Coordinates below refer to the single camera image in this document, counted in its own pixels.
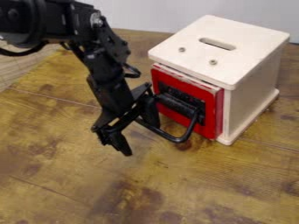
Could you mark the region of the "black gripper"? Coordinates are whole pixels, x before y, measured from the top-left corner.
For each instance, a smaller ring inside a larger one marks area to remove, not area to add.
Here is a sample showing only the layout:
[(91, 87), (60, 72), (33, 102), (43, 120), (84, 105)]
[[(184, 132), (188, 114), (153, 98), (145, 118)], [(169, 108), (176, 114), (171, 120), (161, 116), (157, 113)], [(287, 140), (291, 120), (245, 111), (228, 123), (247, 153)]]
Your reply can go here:
[(131, 89), (123, 74), (108, 81), (91, 74), (87, 81), (101, 107), (91, 131), (97, 135), (103, 145), (112, 145), (125, 156), (131, 156), (132, 150), (123, 135), (127, 126), (141, 116), (140, 123), (145, 127), (160, 128), (152, 84), (145, 82)]

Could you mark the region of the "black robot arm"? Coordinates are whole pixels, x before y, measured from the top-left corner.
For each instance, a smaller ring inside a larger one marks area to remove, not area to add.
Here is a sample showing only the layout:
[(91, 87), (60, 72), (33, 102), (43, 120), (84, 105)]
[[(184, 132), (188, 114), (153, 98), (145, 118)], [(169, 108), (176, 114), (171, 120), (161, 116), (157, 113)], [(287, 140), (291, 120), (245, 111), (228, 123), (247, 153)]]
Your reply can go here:
[(129, 156), (121, 131), (139, 118), (159, 127), (159, 112), (151, 84), (127, 85), (140, 72), (127, 64), (128, 43), (113, 33), (100, 10), (76, 0), (0, 0), (0, 38), (20, 49), (0, 47), (0, 55), (8, 57), (37, 53), (48, 44), (73, 52), (88, 68), (88, 85), (101, 107), (91, 130), (103, 144)]

